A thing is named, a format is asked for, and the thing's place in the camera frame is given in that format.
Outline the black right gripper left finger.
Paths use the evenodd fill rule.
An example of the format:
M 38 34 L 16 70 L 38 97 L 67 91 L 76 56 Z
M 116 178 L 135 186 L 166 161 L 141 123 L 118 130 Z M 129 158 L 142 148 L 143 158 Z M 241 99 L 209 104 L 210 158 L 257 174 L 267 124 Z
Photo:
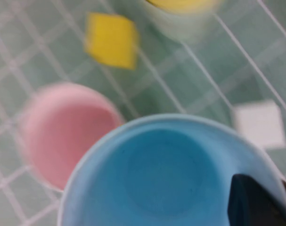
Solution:
M 232 177 L 228 219 L 231 226 L 286 226 L 286 216 L 274 198 L 244 174 Z

